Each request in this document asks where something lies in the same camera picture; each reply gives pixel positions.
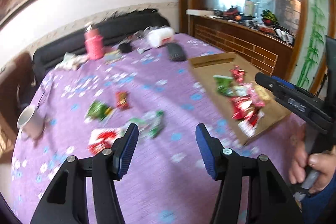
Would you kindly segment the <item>person right hand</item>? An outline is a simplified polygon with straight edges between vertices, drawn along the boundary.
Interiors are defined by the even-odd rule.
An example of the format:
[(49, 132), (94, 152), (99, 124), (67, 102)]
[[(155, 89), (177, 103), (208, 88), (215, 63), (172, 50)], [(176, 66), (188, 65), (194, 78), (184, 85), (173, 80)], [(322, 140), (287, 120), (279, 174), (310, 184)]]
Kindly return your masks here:
[(289, 169), (289, 181), (291, 184), (302, 183), (306, 178), (304, 168), (308, 165), (319, 172), (319, 177), (309, 189), (310, 194), (324, 190), (331, 182), (335, 174), (335, 146), (330, 152), (314, 153), (310, 156), (305, 149), (306, 124), (299, 128), (295, 152)]

